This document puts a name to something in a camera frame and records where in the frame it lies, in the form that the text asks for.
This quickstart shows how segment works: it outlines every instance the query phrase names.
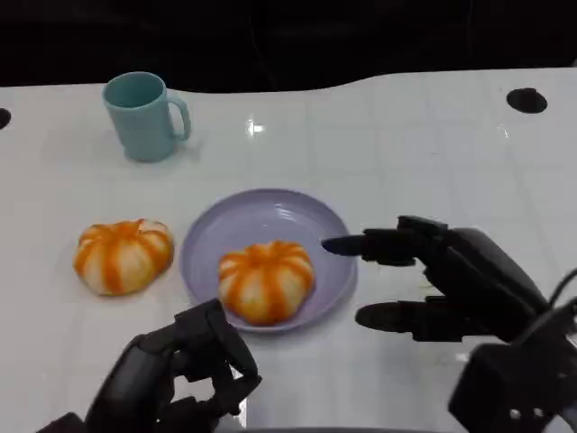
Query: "pumpkin-shaped bun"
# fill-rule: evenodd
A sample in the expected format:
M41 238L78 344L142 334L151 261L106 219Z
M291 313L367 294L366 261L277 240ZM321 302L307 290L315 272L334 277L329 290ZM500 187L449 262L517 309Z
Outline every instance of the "pumpkin-shaped bun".
M221 301L253 325L291 318L313 289L313 265L294 242L272 241L225 254L219 271Z
M124 295L144 289L172 262L169 229L139 219L89 227L78 241L74 269L99 295Z

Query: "purple plate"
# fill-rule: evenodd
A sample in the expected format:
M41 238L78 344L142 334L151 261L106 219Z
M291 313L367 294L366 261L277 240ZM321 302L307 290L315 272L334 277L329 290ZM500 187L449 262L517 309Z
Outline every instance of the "purple plate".
M218 264L233 250L274 239L303 245L315 268L315 287L298 313L273 327L256 327L227 312L229 322L245 331L276 332L315 320L356 287L356 260L328 253L320 241L346 236L335 212L320 201L285 189L254 189L209 208L190 228L180 253L180 271L193 300L218 297Z

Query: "mug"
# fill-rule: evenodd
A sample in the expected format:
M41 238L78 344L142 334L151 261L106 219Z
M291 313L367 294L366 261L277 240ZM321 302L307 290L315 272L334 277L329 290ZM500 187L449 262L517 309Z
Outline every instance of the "mug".
M155 162L171 155L190 136L185 102L167 95L162 78L150 72L128 72L111 79L102 92L124 153L132 160ZM175 131L169 104L179 108L184 132Z

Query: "table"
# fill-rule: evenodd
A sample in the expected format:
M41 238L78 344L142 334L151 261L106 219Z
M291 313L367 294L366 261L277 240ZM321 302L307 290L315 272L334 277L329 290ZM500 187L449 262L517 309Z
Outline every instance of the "table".
M523 115L513 88L549 107ZM548 295L577 264L577 69L443 72L370 78L308 92L179 92L192 110L187 148L157 164L122 154L102 86L2 88L0 131L0 424L32 432L84 415L136 334L189 306L178 257L143 294L99 299L72 270L82 230L150 217L177 248L199 214L236 191L280 187L322 199L352 232L399 214L478 226ZM357 326L368 303L422 299L419 268L360 263L352 299L317 326L246 336L264 381L250 427L364 426L457 431L446 412L478 343L425 344ZM200 397L209 386L195 387ZM178 395L189 392L178 383Z

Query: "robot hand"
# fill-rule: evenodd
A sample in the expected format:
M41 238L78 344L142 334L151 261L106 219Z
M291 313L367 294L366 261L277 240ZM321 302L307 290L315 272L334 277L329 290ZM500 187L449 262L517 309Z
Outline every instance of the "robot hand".
M233 367L241 377L234 378ZM172 401L174 378L210 378L214 396ZM137 336L121 354L82 423L69 414L42 433L212 432L261 383L248 347L226 321L218 300L175 317L175 323Z
M323 247L367 262L411 266L416 259L426 278L444 296L425 302L366 306L359 324L382 331L411 332L417 341L461 341L494 335L510 342L539 315L547 302L529 276L483 232L454 228L417 216L400 216L395 229L328 239Z

